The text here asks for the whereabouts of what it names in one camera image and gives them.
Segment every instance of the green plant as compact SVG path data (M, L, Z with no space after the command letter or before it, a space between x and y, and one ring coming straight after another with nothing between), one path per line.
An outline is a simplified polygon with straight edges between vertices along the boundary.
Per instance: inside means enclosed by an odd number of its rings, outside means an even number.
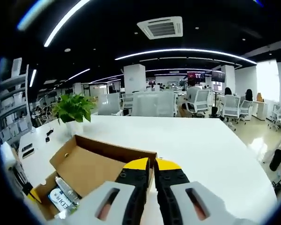
M53 108L53 114L64 123L83 122L83 117L90 121L90 110L96 105L90 97L82 95L62 95L61 101Z

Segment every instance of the ceiling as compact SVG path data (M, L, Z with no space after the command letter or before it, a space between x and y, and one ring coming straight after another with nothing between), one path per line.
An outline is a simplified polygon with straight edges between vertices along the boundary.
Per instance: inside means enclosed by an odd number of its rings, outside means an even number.
M33 96L36 96L39 90L50 90L60 83L60 80L67 80L88 68L89 71L63 85L119 75L122 74L124 66L137 63L144 65L146 70L213 69L227 64L217 60L230 62L229 64L235 65L236 68L239 65L252 65L229 56L185 51L144 54L115 60L133 53L194 48L242 56L281 41L281 15L269 10L274 7L261 7L253 0L90 0L65 23L51 44L44 47L54 27L79 2L51 1L52 4L44 9L25 31L15 29L10 32L3 45L4 55L23 57L31 69L37 70L33 88L30 89ZM16 1L10 10L10 27L15 27L33 4L32 0ZM182 17L182 37L149 40L137 26L141 21L169 16ZM270 53L271 55L269 52L258 54L249 59L260 61L281 58L281 49ZM155 74L160 73L150 72L147 76L152 77ZM44 84L46 80L52 79L57 81Z

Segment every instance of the ceiling air conditioner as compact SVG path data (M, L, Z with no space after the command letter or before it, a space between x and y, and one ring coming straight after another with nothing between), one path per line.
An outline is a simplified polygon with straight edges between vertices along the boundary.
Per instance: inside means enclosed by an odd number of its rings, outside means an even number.
M182 17L180 16L147 20L138 22L137 25L150 40L183 36Z

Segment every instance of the product label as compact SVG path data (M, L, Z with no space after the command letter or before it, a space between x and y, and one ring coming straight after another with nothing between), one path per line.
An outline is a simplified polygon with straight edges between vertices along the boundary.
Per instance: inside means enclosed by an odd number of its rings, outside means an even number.
M65 196L65 194L59 188L53 189L48 195L48 197L59 211L65 210L72 204L72 202Z

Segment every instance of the white flower pot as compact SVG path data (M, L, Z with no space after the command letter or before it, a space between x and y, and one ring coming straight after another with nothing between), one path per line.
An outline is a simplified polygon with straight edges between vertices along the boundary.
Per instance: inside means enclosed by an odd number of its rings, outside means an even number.
M71 121L66 123L67 130L71 136L82 135L83 134L83 125L77 121Z

